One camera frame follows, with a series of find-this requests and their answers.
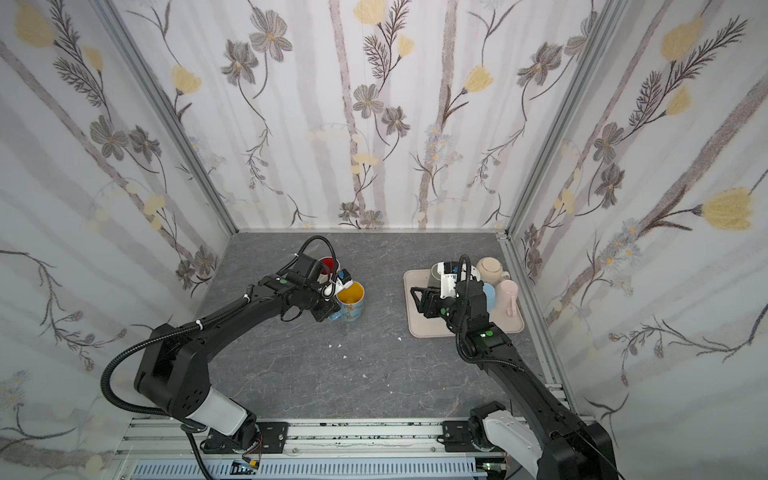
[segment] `pink mug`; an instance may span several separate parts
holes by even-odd
[[[496,286],[496,302],[493,310],[509,317],[518,316],[518,284],[503,280]]]

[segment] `light blue slotted cable duct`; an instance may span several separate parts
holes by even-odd
[[[411,478],[484,478],[475,459],[457,458],[286,458],[265,459],[259,471],[232,460],[204,461],[211,476],[218,480],[307,478],[319,480],[406,480]],[[197,480],[203,478],[194,460],[142,460],[127,480]]]

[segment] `wall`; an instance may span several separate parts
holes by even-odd
[[[191,319],[229,236],[87,2],[0,12],[0,477],[100,478],[104,365]]]
[[[514,232],[627,478],[768,472],[767,26],[631,2]]]
[[[251,3],[116,1],[240,228],[349,230],[505,227],[602,5]]]

